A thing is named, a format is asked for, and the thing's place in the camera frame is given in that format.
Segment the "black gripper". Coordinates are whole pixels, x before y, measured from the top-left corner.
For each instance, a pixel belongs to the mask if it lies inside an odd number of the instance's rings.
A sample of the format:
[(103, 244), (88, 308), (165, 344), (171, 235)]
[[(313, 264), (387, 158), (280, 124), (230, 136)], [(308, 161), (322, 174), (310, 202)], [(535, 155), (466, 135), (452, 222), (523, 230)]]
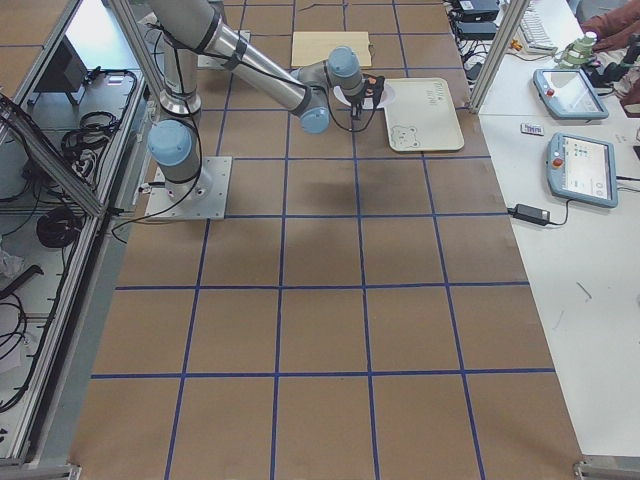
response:
[[(385, 89), (385, 77), (366, 74), (364, 76), (363, 102), (370, 101), (372, 108), (380, 105)], [(350, 118), (353, 121), (360, 121), (362, 114), (362, 103), (350, 103)]]

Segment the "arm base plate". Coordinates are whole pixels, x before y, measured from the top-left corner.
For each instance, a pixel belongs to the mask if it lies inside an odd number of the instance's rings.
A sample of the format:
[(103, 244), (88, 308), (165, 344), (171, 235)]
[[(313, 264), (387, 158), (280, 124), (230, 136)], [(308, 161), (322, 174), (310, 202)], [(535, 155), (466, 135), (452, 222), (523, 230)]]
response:
[(228, 156), (206, 156), (196, 183), (167, 182), (160, 167), (145, 210), (150, 221), (223, 220), (226, 214), (233, 159)]

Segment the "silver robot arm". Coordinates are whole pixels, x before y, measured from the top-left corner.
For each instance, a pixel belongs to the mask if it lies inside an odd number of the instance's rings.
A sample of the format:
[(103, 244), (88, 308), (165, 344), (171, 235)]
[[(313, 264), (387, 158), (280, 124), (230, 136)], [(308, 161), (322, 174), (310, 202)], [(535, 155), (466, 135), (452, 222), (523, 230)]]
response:
[(329, 105), (329, 93), (335, 87), (349, 102), (354, 121), (361, 117), (365, 99), (370, 98), (374, 107), (380, 103), (385, 78), (364, 73), (348, 46), (338, 46), (327, 59), (288, 73), (231, 29), (207, 1), (151, 1), (149, 5), (164, 40), (160, 102), (174, 118), (201, 110), (196, 79), (199, 55), (215, 59), (286, 108), (307, 133), (320, 134), (335, 119)]

